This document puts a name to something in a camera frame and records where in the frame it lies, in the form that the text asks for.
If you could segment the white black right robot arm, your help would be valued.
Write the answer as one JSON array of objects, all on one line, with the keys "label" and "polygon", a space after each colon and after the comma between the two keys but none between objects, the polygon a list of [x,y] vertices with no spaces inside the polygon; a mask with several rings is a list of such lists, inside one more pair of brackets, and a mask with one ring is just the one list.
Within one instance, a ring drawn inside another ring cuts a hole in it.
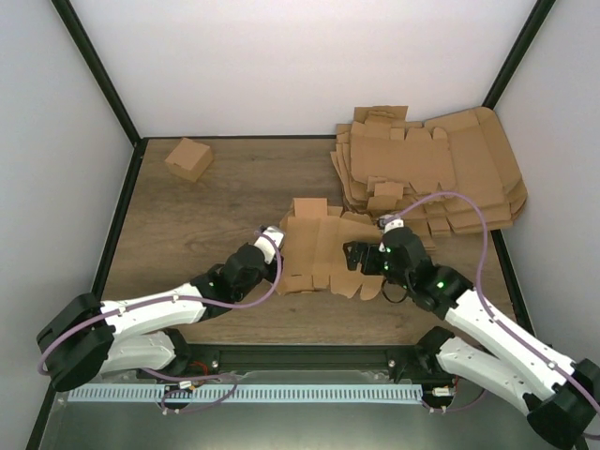
[{"label": "white black right robot arm", "polygon": [[456,269],[436,264],[421,239],[396,220],[378,244],[343,246],[351,271],[380,275],[402,287],[413,302],[474,338],[478,350],[435,327],[420,340],[419,371],[447,372],[476,383],[523,413],[533,431],[558,449],[585,438],[599,414],[599,366],[557,352],[494,307],[479,287]]}]

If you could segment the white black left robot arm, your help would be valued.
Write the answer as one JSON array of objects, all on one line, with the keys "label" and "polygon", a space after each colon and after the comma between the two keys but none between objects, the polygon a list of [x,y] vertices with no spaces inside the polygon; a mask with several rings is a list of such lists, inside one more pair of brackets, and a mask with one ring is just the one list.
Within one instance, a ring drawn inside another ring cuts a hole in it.
[{"label": "white black left robot arm", "polygon": [[72,299],[38,334],[37,371],[66,392],[100,374],[144,369],[166,379],[184,377],[191,355],[174,327],[247,307],[262,281],[272,288],[282,274],[281,242],[262,233],[225,263],[166,292],[126,300]]}]

